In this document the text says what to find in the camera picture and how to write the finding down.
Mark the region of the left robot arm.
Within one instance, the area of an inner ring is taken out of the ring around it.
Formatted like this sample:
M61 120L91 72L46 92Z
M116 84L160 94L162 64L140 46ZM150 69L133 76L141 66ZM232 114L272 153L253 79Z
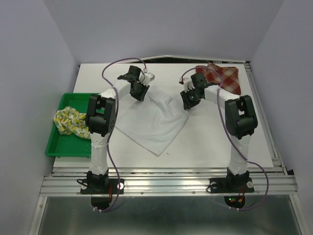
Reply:
M91 162L86 178L77 181L81 185L81 194L117 193L118 189L122 189L117 179L109 179L107 162L118 103L128 94L142 102L154 78L147 68L130 66L128 72L119 76L109 89L90 96L85 121L91 138Z

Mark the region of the red plaid skirt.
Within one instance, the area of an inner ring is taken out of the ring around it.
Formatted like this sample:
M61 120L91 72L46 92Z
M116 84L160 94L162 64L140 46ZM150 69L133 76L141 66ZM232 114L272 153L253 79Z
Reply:
M214 63L206 66L209 70L204 69L205 66L196 66L196 73L201 72L208 83L221 84L221 79L215 73L217 72L223 79L222 88L232 94L241 95L241 87L239 81L239 70L236 67L221 67Z

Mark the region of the white skirt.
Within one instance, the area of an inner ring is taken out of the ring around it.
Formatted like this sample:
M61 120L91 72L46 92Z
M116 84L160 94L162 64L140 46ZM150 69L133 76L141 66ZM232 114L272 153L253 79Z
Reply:
M115 127L134 142L160 156L186 124L189 113L156 86L117 118Z

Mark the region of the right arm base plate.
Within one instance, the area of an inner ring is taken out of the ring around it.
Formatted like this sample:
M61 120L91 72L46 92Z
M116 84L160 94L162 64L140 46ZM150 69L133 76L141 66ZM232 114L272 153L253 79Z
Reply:
M254 187L253 185L248 186L249 182L252 182L250 178L239 181L227 180L226 178L210 178L206 190L210 193L253 193Z

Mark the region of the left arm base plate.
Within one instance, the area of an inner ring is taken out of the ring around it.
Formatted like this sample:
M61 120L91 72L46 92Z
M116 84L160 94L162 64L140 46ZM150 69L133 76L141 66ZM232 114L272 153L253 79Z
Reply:
M80 193L82 195L98 195L98 194L112 194L117 195L124 193L124 179L109 178L106 186L89 185L87 179L77 179L76 182L81 186Z

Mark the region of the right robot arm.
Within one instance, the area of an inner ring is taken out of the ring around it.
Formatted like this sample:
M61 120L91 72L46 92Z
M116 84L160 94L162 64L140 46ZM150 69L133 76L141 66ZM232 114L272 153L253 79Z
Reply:
M211 178L208 189L211 193L253 192L248 170L248 151L251 136L258 126L252 98L249 95L232 94L221 85L207 82L202 73L181 78L184 90L180 93L183 107L189 110L201 100L218 105L222 125L231 144L230 162L226 176Z

